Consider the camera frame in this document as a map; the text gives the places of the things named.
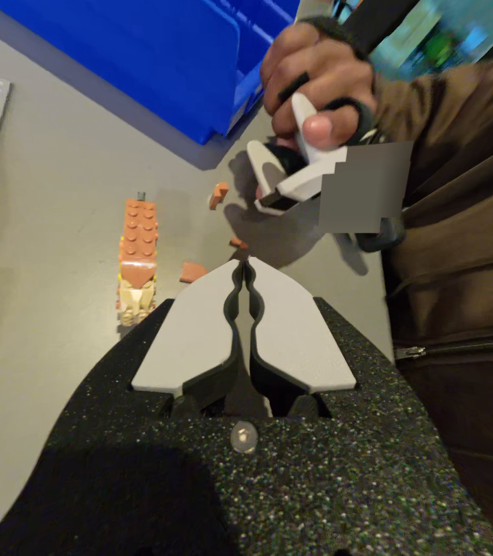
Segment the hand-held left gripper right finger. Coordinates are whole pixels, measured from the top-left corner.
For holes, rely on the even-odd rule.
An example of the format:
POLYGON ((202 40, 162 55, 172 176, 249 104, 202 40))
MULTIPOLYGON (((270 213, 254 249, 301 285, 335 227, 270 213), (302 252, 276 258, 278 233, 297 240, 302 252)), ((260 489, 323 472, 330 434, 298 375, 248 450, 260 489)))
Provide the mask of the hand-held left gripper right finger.
POLYGON ((350 390, 356 379, 312 294, 256 257, 245 262, 250 294, 251 370, 302 391, 350 390))

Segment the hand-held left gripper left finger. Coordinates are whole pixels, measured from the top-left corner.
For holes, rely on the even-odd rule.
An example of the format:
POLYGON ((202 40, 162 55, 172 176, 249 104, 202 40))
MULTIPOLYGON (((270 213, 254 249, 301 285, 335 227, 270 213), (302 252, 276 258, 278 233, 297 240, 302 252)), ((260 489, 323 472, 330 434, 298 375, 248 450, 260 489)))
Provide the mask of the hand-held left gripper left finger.
POLYGON ((241 360, 235 324, 243 263, 231 260, 173 300, 131 386, 138 392, 222 399, 241 360))

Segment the curved reddish-brown toy brick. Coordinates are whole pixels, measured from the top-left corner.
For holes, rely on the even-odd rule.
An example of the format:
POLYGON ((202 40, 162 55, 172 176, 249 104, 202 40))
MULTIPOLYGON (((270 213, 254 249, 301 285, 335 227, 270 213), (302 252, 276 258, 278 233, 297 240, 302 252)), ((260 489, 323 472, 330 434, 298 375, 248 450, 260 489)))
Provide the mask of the curved reddish-brown toy brick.
POLYGON ((198 263, 183 261, 179 282, 191 284, 208 274, 207 269, 198 263))

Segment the stepped reddish-brown toy brick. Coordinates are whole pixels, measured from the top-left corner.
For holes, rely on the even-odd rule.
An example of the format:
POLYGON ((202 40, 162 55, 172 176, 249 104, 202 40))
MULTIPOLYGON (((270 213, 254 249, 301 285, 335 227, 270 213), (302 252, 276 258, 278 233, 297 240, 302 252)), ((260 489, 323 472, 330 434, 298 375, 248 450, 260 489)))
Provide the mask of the stepped reddish-brown toy brick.
POLYGON ((217 206, 223 203, 228 192, 229 192, 228 183, 219 182, 217 185, 215 185, 208 201, 209 210, 215 211, 217 206))

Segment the reddish-brown toy brick model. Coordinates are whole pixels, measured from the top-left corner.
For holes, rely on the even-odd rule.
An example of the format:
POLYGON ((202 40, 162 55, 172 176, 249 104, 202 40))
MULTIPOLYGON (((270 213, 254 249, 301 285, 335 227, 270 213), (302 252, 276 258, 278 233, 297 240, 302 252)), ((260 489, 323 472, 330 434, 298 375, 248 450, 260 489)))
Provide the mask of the reddish-brown toy brick model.
POLYGON ((129 329, 156 308, 157 244, 156 205, 144 191, 125 202, 118 249, 116 310, 119 326, 129 329))

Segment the blue plastic storage bin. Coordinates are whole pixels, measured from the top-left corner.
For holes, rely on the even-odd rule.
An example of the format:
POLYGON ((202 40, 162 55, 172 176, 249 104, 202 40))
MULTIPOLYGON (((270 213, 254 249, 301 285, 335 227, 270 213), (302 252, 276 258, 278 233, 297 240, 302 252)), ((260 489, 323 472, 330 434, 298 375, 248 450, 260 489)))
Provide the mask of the blue plastic storage bin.
POLYGON ((0 1, 0 10, 200 145, 262 94, 300 1, 0 1))

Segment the grey desk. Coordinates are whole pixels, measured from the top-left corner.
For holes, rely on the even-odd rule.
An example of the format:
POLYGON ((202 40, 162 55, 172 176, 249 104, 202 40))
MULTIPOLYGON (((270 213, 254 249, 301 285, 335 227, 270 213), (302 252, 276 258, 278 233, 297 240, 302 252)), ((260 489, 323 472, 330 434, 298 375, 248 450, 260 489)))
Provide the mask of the grey desk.
POLYGON ((307 208, 279 219, 284 238, 243 214, 243 150, 272 131, 263 109, 201 147, 2 13, 0 77, 13 83, 0 131, 0 498, 21 490, 70 395, 118 339, 118 241, 137 191, 159 208, 160 300, 183 288, 182 261, 218 267, 237 236, 393 358, 378 255, 319 237, 307 208), (229 192, 211 211, 220 182, 229 192))

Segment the person's right hand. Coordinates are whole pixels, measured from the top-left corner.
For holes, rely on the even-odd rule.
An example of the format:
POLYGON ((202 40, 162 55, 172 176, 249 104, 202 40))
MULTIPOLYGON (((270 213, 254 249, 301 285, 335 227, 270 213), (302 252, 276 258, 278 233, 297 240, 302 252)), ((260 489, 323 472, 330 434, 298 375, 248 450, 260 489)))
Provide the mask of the person's right hand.
POLYGON ((311 101, 317 114, 305 120, 303 133, 306 142, 315 148, 336 149, 358 128, 358 111, 352 106, 325 111, 331 101, 351 97, 376 115, 372 65, 357 58, 350 45, 326 37, 312 24, 294 24, 274 40, 260 69, 264 108, 271 116, 278 145, 299 150, 292 99, 283 100, 279 94, 305 73, 309 80, 298 92, 311 101))

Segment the person's brown jacket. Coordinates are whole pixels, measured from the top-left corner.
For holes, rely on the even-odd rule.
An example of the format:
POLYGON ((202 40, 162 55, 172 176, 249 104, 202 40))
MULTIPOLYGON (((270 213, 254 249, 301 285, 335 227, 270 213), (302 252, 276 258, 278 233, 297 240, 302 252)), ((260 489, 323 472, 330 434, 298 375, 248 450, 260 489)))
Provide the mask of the person's brown jacket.
POLYGON ((387 258, 394 344, 424 350, 398 366, 493 524, 493 189, 423 205, 387 258))

